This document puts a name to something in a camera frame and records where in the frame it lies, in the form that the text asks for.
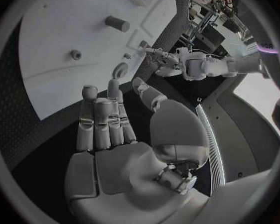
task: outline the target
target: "humanoid robot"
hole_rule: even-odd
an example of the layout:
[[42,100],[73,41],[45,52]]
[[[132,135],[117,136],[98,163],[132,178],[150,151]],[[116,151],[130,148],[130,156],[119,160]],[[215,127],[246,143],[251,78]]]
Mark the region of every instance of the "humanoid robot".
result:
[[[219,60],[187,48],[178,48],[175,54],[143,51],[154,55],[150,63],[158,66],[156,74],[161,76],[183,74],[187,80],[201,80],[264,74],[255,54]],[[109,81],[106,98],[97,97],[95,86],[84,86],[77,153],[65,179],[68,206],[80,223],[170,224],[180,213],[191,223],[208,200],[193,188],[197,178],[191,174],[208,159],[207,132],[192,111],[142,79],[133,80],[133,89],[154,113],[150,145],[137,141],[118,80]]]

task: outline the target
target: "screw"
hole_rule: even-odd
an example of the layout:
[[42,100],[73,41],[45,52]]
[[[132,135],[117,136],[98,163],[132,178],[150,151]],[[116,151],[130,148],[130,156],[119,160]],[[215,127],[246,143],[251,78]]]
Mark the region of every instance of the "screw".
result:
[[71,55],[71,57],[72,57],[74,60],[80,60],[81,57],[82,57],[81,52],[79,52],[78,50],[72,50],[72,51],[70,52],[70,55]]
[[132,56],[131,56],[130,54],[128,54],[128,53],[125,53],[125,54],[124,54],[124,58],[127,58],[127,59],[130,60],[130,59],[132,58]]

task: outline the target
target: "purple light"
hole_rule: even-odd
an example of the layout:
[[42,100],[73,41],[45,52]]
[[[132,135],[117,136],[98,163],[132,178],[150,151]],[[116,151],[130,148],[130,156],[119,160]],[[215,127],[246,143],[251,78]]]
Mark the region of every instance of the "purple light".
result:
[[265,47],[261,47],[259,44],[256,43],[257,49],[259,51],[265,52],[265,53],[271,53],[271,54],[278,54],[279,52],[275,49],[271,49],[271,48],[265,48]]

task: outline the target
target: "black perforated surface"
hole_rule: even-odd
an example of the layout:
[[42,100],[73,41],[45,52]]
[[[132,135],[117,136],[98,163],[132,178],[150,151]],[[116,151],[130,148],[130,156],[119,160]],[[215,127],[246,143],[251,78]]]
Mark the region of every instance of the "black perforated surface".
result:
[[[188,1],[176,0],[177,15],[153,47],[169,51],[181,33],[189,28]],[[20,24],[10,36],[0,59],[0,149],[10,170],[43,142],[76,121],[80,111],[78,102],[39,120],[21,77],[18,60],[19,28]],[[144,60],[135,77],[147,80],[153,72]],[[131,83],[121,85],[123,92],[131,88]]]

